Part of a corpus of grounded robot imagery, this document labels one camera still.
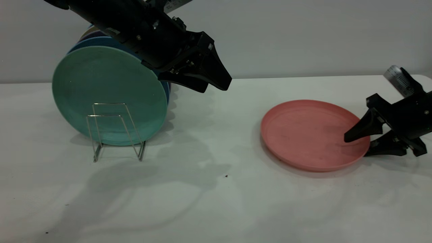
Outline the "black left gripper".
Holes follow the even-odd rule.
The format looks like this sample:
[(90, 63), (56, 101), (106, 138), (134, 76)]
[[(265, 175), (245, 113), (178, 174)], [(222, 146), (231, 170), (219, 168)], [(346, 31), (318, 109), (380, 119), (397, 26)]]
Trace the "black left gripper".
[(232, 77), (208, 34), (187, 31), (180, 18), (144, 17), (142, 27), (142, 65), (160, 71), (158, 80), (199, 93), (204, 93), (209, 84), (228, 90)]

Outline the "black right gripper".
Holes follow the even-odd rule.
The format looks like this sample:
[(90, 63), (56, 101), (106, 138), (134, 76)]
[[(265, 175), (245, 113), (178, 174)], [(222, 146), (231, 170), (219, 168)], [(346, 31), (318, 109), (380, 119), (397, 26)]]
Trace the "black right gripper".
[(387, 124), (390, 131), (370, 142), (365, 157), (404, 156), (408, 148), (415, 157), (427, 154), (420, 137), (431, 133), (431, 92), (411, 95), (393, 104), (374, 94), (366, 103), (368, 111), (344, 134), (345, 142), (382, 134), (382, 126)]

